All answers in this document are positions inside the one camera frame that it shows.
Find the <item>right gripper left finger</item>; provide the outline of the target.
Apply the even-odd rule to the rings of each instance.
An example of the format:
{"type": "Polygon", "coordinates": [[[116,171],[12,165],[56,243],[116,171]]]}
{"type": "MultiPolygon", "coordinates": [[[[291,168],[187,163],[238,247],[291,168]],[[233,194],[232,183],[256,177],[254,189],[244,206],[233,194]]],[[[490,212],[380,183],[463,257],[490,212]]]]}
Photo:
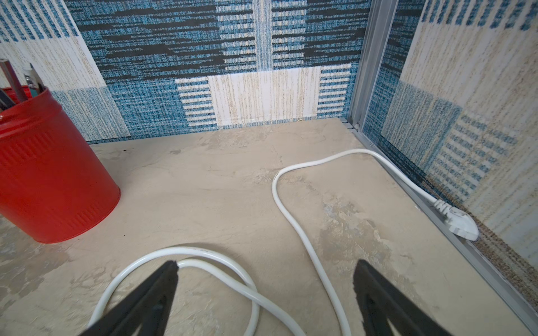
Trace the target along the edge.
{"type": "Polygon", "coordinates": [[[163,335],[178,284],[178,266],[163,263],[83,335],[163,335]]]}

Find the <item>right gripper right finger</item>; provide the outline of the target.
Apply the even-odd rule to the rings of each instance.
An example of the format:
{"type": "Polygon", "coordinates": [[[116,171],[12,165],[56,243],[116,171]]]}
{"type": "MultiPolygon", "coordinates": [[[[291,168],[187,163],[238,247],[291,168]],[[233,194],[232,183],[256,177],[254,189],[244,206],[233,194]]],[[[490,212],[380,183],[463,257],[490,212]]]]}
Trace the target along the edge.
{"type": "Polygon", "coordinates": [[[354,292],[366,335],[449,335],[364,259],[353,275],[354,292]]]}

